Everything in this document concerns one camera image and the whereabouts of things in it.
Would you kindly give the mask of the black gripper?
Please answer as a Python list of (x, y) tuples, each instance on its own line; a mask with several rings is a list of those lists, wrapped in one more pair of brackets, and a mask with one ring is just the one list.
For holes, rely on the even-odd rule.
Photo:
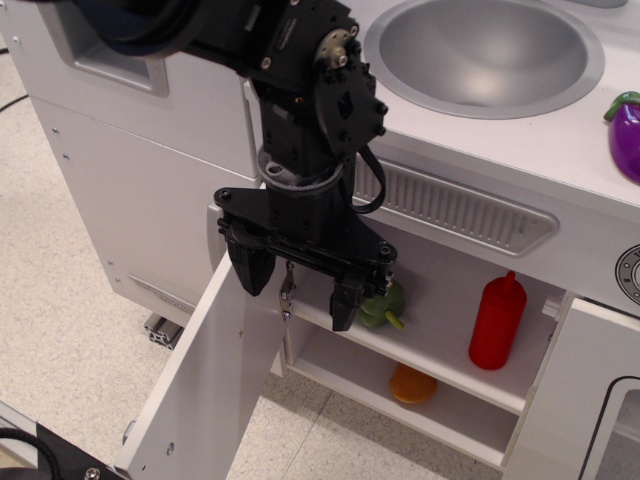
[(251, 296), (260, 295), (277, 256), (331, 275), (336, 278), (332, 330), (348, 331), (365, 295), (389, 289), (397, 256), (395, 247), (360, 218), (381, 206), (386, 185), (362, 206), (351, 202), (349, 192), (343, 180), (307, 191), (273, 185), (217, 190), (214, 202), (223, 211), (219, 232), (242, 287)]

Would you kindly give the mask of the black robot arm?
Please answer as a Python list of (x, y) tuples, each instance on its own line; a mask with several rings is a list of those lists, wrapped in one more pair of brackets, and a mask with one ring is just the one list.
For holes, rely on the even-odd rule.
[(387, 293), (396, 249), (363, 223), (382, 204), (357, 206), (358, 160), (379, 182), (370, 149), (387, 106), (361, 58), (358, 23), (337, 1), (45, 1), (74, 33), (128, 57), (184, 52), (248, 79), (258, 97), (263, 189), (215, 193), (217, 222), (242, 287), (258, 295), (278, 258), (334, 280), (329, 312), (348, 330), (369, 298)]

